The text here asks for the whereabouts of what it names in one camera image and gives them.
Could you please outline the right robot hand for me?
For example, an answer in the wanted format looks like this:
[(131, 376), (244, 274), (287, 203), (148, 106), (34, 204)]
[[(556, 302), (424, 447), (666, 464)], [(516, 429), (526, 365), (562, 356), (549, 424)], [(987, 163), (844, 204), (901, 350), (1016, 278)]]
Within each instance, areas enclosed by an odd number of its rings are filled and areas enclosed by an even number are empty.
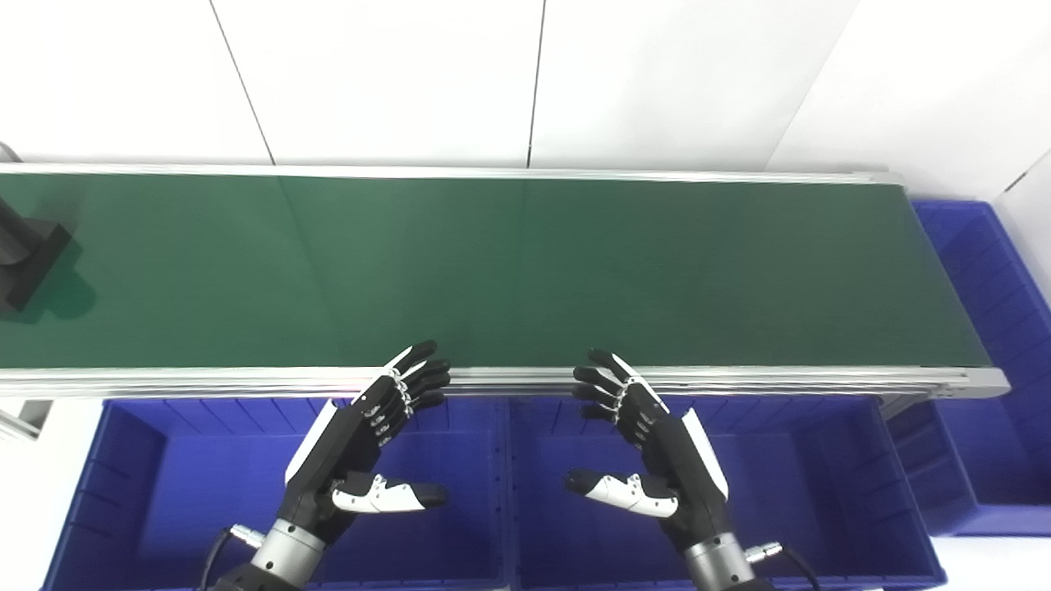
[(680, 552), (729, 541), (728, 482), (694, 411), (676, 416), (650, 382), (607, 350), (592, 349), (573, 370), (581, 417), (605, 420), (640, 452), (644, 474), (571, 469), (571, 493), (658, 519)]

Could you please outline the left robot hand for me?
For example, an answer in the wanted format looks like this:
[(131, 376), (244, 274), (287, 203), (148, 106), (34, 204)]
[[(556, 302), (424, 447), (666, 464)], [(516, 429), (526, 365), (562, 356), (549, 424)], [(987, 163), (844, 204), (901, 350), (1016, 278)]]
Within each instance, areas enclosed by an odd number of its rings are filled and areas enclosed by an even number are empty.
[(383, 366), (360, 395), (330, 401), (301, 442), (287, 470), (279, 530), (338, 541), (360, 514), (393, 514), (442, 507), (447, 490), (375, 472), (390, 444), (418, 411), (442, 405), (450, 364), (434, 358), (437, 344), (421, 341)]

